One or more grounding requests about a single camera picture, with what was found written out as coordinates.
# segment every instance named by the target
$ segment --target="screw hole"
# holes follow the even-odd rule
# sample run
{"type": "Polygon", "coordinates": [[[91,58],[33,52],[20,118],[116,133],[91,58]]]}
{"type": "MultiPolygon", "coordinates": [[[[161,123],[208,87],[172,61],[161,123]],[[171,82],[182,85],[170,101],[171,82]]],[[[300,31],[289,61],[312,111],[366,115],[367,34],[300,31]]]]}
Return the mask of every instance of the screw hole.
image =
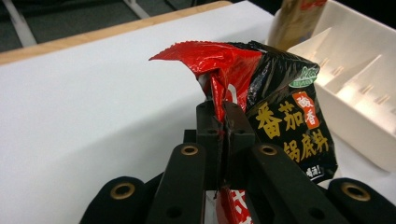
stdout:
{"type": "Polygon", "coordinates": [[[198,148],[193,146],[185,146],[181,149],[181,154],[192,156],[198,153],[198,148]]]}
{"type": "Polygon", "coordinates": [[[314,217],[319,220],[323,220],[325,218],[323,211],[316,207],[310,208],[308,213],[309,215],[311,215],[311,217],[314,217]]]}
{"type": "Polygon", "coordinates": [[[170,218],[180,217],[182,214],[181,208],[179,207],[170,207],[166,210],[166,215],[170,218]]]}
{"type": "Polygon", "coordinates": [[[268,156],[274,156],[277,153],[276,149],[268,146],[261,147],[260,152],[268,156]]]}
{"type": "Polygon", "coordinates": [[[110,191],[111,198],[123,200],[134,194],[134,185],[131,183],[119,183],[110,191]]]}
{"type": "Polygon", "coordinates": [[[367,202],[371,199],[370,193],[367,190],[352,183],[344,183],[341,186],[341,190],[350,198],[361,202],[367,202]]]}

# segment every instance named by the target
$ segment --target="green logo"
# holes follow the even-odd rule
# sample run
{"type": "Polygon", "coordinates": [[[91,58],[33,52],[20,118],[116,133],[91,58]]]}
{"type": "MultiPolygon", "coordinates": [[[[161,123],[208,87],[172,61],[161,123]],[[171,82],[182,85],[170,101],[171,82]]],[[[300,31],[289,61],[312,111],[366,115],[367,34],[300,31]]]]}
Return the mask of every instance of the green logo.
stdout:
{"type": "Polygon", "coordinates": [[[294,81],[292,81],[289,86],[293,88],[301,88],[301,87],[307,87],[314,83],[314,81],[318,77],[318,68],[307,68],[304,67],[303,71],[301,72],[300,77],[296,78],[294,81]]]}

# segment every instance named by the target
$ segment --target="gray carpet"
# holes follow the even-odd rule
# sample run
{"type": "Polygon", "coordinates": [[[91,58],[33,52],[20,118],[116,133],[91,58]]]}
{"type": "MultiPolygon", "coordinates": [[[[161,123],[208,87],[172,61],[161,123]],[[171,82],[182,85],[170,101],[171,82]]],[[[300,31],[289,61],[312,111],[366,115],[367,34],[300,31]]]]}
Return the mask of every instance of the gray carpet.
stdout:
{"type": "MultiPolygon", "coordinates": [[[[140,20],[122,0],[13,1],[25,17],[37,43],[83,34],[128,21],[140,20]]],[[[150,16],[191,6],[191,0],[137,0],[150,16]]],[[[22,48],[7,10],[0,1],[0,52],[22,48]]]]}

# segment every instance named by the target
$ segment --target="white storage bin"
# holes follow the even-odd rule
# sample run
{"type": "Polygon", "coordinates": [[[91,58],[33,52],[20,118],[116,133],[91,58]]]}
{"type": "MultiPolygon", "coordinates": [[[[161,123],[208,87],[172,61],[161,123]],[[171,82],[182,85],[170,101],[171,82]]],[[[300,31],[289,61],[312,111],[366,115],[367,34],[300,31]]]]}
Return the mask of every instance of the white storage bin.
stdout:
{"type": "Polygon", "coordinates": [[[316,88],[332,132],[396,172],[396,31],[328,1],[312,38],[289,52],[320,65],[316,88]]]}

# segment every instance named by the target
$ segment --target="snack bag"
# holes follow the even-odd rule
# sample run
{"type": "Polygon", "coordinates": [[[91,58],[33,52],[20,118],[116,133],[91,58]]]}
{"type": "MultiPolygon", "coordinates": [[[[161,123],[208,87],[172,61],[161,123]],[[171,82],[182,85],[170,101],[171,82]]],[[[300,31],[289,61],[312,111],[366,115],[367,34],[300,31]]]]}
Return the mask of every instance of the snack bag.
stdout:
{"type": "MultiPolygon", "coordinates": [[[[315,183],[337,169],[334,143],[318,104],[319,66],[258,42],[175,44],[151,58],[178,60],[196,75],[223,121],[223,101],[239,104],[262,142],[276,144],[315,183]]],[[[252,223],[242,189],[221,188],[219,223],[252,223]]]]}

